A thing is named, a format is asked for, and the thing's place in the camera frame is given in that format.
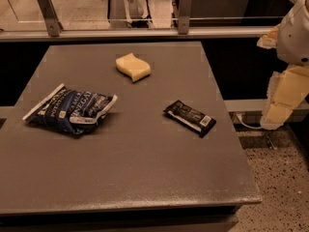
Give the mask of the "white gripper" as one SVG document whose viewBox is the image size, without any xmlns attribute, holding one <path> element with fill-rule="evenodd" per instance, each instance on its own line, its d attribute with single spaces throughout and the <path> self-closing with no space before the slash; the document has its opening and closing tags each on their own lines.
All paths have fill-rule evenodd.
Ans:
<svg viewBox="0 0 309 232">
<path fill-rule="evenodd" d="M 273 131 L 283 126 L 309 95 L 309 68 L 301 67 L 309 65 L 308 0 L 297 0 L 280 25 L 258 39 L 257 46 L 276 48 L 280 60 L 294 64 L 283 72 L 274 72 L 268 83 L 260 125 Z"/>
</svg>

